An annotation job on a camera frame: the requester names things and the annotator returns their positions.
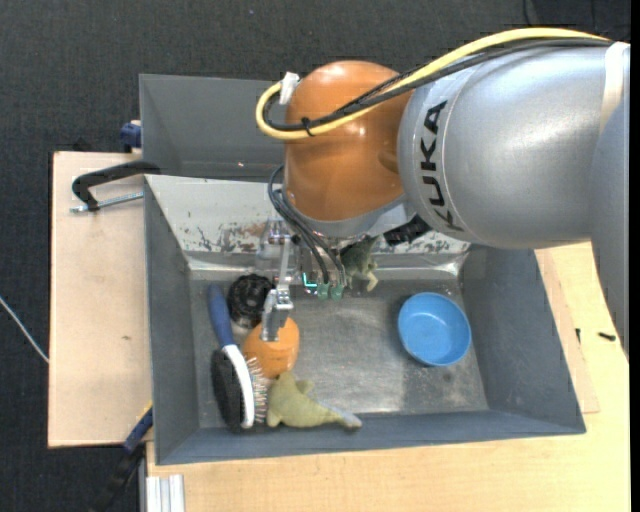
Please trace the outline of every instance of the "plush toy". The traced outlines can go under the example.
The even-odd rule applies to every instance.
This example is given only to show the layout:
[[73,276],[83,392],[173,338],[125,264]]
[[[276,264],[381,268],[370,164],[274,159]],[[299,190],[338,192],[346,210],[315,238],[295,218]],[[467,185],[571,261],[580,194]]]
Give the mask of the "plush toy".
[[289,427],[308,428],[339,423],[347,429],[362,426],[355,415],[310,398],[308,393],[312,389],[312,382],[296,382],[291,372],[280,374],[269,389],[267,425],[276,427],[284,423]]
[[371,255],[371,251],[377,240],[377,237],[365,238],[345,249],[340,255],[347,274],[347,285],[349,287],[351,286],[354,276],[361,276],[369,280],[369,284],[367,284],[368,292],[373,290],[378,284],[378,279],[373,275],[377,264]]

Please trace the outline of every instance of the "orange ball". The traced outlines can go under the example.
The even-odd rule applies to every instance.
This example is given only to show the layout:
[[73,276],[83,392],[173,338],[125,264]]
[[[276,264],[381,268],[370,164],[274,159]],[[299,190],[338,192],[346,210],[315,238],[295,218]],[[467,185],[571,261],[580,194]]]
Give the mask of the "orange ball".
[[264,376],[275,379],[281,373],[291,370],[298,359],[298,324],[292,318],[287,318],[284,327],[278,330],[278,341],[261,340],[261,332],[262,324],[254,327],[244,341],[242,354],[247,361],[256,358]]
[[[318,68],[296,88],[287,122],[329,114],[396,75],[384,66],[360,61]],[[289,202],[313,219],[339,221],[368,213],[402,195],[396,141],[410,96],[405,93],[385,101],[328,133],[287,141],[285,187]]]

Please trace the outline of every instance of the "gray bin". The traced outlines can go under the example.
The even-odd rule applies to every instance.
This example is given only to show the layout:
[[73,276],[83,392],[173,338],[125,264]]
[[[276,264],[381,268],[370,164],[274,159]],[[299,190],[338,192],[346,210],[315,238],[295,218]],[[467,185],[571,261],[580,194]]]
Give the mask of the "gray bin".
[[[264,181],[282,159],[281,146],[253,124],[255,99],[268,84],[165,78],[141,82],[145,159],[167,174]],[[235,134],[243,145],[227,145],[223,133]],[[379,254],[380,284],[371,294],[356,287],[340,302],[320,302],[292,288],[302,334],[294,373],[313,380],[319,398],[358,414],[363,427],[229,432],[211,389],[209,362],[217,342],[203,291],[210,282],[228,287],[255,262],[250,244],[238,247],[228,237],[211,236],[211,230],[231,233],[252,218],[265,220],[270,206],[257,201],[255,211],[242,210],[235,228],[222,229],[235,222],[225,215],[235,217],[222,214],[216,194],[228,197],[241,186],[247,205],[256,203],[251,194],[264,199],[260,183],[156,176],[145,183],[159,464],[585,431],[535,255],[481,247],[467,255],[460,247],[418,240],[421,254]],[[185,187],[188,194],[181,192]],[[467,313],[472,348],[456,365],[428,368],[402,349],[397,314],[421,291],[443,293]]]

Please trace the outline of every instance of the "black cable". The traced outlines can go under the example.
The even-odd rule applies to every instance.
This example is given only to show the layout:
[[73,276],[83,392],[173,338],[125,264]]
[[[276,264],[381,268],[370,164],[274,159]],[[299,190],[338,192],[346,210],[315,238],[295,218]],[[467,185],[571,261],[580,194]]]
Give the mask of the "black cable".
[[309,246],[311,253],[313,254],[316,261],[318,262],[318,265],[320,266],[323,282],[326,284],[329,282],[329,270],[327,269],[327,265],[322,259],[322,256],[316,249],[315,244],[313,243],[313,240],[309,236],[308,228],[304,225],[301,225],[295,218],[293,218],[292,215],[290,215],[291,211],[288,210],[286,203],[284,203],[283,200],[276,197],[276,192],[273,190],[273,184],[275,183],[276,176],[283,169],[284,169],[284,165],[280,165],[275,169],[275,171],[273,171],[273,173],[271,173],[271,177],[269,178],[269,183],[267,185],[267,193],[269,194],[269,199],[271,201],[271,204],[273,204],[273,207],[275,208],[275,210],[282,216],[283,219],[285,219],[289,224],[292,225],[294,229],[298,231],[298,233],[300,234],[304,242]]
[[[275,181],[275,176],[282,172],[284,170],[284,166],[280,166],[279,168],[277,168],[273,174],[273,181]],[[338,269],[338,272],[340,273],[340,276],[342,278],[342,281],[344,283],[344,281],[346,280],[346,271],[344,269],[344,266],[342,265],[342,262],[340,261],[340,258],[338,258],[338,256],[329,248],[329,246],[325,243],[324,240],[322,240],[322,238],[320,236],[318,236],[313,230],[311,230],[308,226],[307,223],[305,221],[304,218],[302,218],[302,216],[293,208],[291,208],[289,206],[289,204],[286,202],[286,200],[284,199],[284,196],[282,195],[282,189],[277,190],[276,192],[279,193],[280,195],[280,203],[281,203],[281,207],[284,208],[287,212],[287,214],[289,215],[289,217],[292,217],[295,221],[295,224],[300,228],[305,230],[306,234],[313,240],[314,244],[317,245],[318,247],[320,247],[326,254],[327,256],[329,256],[329,258],[331,259],[332,263],[336,266],[336,268]]]
[[465,58],[464,60],[450,64],[449,66],[441,70],[438,70],[430,74],[429,76],[415,80],[409,84],[406,84],[392,91],[387,91],[385,93],[381,93],[371,97],[376,92],[383,90],[391,86],[392,84],[396,83],[398,80],[410,75],[415,71],[415,69],[411,71],[405,71],[402,74],[394,76],[391,79],[375,86],[373,89],[367,91],[366,93],[362,94],[357,98],[354,98],[353,100],[346,103],[342,107],[336,109],[335,111],[316,119],[305,120],[304,123],[279,123],[269,119],[269,111],[278,96],[276,94],[273,97],[271,97],[269,101],[266,102],[263,108],[263,118],[269,126],[271,126],[276,130],[280,130],[280,131],[307,130],[308,131],[310,129],[323,126],[327,123],[336,121],[350,114],[354,114],[368,107],[377,105],[384,101],[400,96],[406,92],[416,89],[417,87],[421,87],[423,85],[432,83],[443,77],[452,75],[454,73],[457,73],[464,69],[468,69],[473,66],[477,66],[479,64],[496,59],[498,57],[502,57],[504,55],[510,55],[519,51],[529,50],[533,48],[540,48],[540,47],[609,46],[610,44],[611,44],[611,41],[600,41],[600,40],[590,39],[590,38],[571,38],[571,39],[542,39],[542,40],[534,40],[534,41],[527,40],[525,42],[516,42],[515,44],[509,45],[509,46],[505,46],[505,45],[496,46],[496,47],[485,50],[483,53],[474,54]]

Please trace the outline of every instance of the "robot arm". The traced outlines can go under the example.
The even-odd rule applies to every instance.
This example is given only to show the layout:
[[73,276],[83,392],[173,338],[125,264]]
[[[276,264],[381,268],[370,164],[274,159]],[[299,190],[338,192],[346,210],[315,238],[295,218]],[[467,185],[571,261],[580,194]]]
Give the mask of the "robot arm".
[[288,124],[267,119],[279,84],[257,120],[286,142],[286,207],[333,247],[416,213],[493,247],[592,239],[628,354],[629,56],[579,32],[508,31],[401,75],[325,66],[294,91]]

